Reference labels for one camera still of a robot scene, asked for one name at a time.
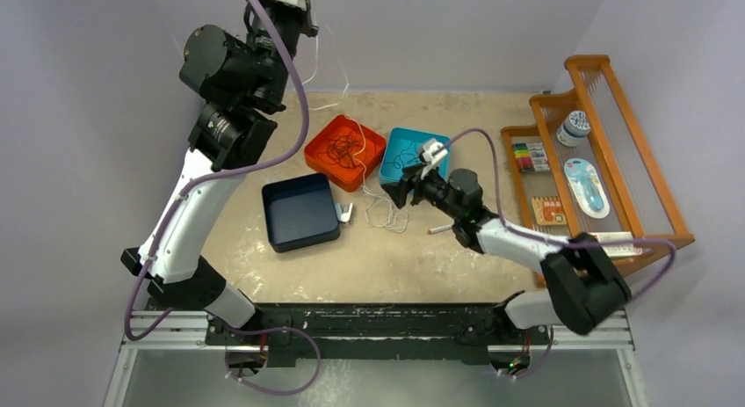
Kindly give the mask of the dark blue plastic tray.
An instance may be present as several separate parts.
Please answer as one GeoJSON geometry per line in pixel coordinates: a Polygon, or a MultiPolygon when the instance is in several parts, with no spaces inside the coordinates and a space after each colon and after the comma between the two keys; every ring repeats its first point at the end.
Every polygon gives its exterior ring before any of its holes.
{"type": "Polygon", "coordinates": [[[273,182],[262,188],[267,238],[277,253],[338,239],[330,182],[322,173],[273,182]]]}

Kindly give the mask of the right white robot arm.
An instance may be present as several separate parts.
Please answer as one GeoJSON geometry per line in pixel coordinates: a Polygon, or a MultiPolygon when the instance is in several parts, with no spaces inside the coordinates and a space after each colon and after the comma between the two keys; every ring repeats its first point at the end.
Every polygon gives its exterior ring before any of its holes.
{"type": "Polygon", "coordinates": [[[544,289],[511,296],[495,316],[495,335],[506,343],[528,328],[559,325],[587,335],[633,298],[618,268],[595,237],[580,233],[560,237],[508,222],[483,202],[477,174],[457,169],[442,178],[425,164],[403,169],[383,191],[397,207],[422,201],[452,219],[451,230],[465,248],[505,258],[540,273],[544,289]]]}

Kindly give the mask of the teal plastic tray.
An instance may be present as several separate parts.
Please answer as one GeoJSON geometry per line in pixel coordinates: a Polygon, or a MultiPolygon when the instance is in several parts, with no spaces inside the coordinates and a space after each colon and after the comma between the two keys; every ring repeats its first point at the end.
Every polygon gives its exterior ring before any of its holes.
{"type": "Polygon", "coordinates": [[[448,136],[441,134],[405,127],[393,128],[387,138],[387,146],[380,164],[380,184],[397,182],[402,176],[403,168],[417,164],[420,161],[418,150],[430,138],[442,143],[450,140],[448,136]]]}

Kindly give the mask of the orange plastic tray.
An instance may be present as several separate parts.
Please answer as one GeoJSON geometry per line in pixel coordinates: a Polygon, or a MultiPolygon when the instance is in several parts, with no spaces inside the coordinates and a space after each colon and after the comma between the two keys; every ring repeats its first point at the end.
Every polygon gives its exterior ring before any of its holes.
{"type": "Polygon", "coordinates": [[[354,193],[380,165],[387,140],[345,115],[337,115],[303,149],[305,162],[347,193],[354,193]]]}

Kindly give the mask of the white orange marker pen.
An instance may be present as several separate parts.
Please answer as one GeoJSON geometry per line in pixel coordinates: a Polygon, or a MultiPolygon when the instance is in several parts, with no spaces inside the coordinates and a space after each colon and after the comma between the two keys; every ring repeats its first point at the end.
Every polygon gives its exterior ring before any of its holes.
{"type": "Polygon", "coordinates": [[[431,228],[427,231],[428,235],[436,235],[440,233],[444,233],[452,228],[452,225],[444,225],[439,227],[431,228]]]}

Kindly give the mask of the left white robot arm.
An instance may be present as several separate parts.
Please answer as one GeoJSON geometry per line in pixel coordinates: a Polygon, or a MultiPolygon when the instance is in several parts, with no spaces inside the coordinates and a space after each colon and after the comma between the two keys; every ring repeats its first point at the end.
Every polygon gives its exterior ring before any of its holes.
{"type": "Polygon", "coordinates": [[[205,242],[232,193],[253,171],[276,130],[301,36],[314,37],[310,0],[247,0],[247,33],[217,25],[195,29],[184,45],[180,80],[204,101],[170,203],[140,246],[122,253],[125,268],[169,309],[201,309],[249,345],[262,332],[259,308],[203,257],[205,242]]]}

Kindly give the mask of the small white stapler remover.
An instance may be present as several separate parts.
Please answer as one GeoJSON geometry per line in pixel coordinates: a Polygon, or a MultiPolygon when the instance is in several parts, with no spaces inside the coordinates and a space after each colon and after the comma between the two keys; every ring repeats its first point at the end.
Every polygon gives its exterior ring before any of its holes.
{"type": "Polygon", "coordinates": [[[346,225],[351,221],[353,207],[354,207],[353,203],[342,204],[342,203],[336,202],[334,204],[336,218],[340,224],[346,225]]]}

